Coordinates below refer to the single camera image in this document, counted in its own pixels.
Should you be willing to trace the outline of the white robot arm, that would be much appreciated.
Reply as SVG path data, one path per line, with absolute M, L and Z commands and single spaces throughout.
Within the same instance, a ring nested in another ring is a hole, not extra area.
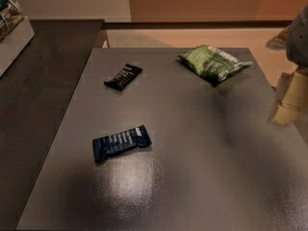
M 292 22 L 286 40 L 286 56 L 297 69 L 282 73 L 269 119 L 280 125 L 297 120 L 308 107 L 308 6 Z

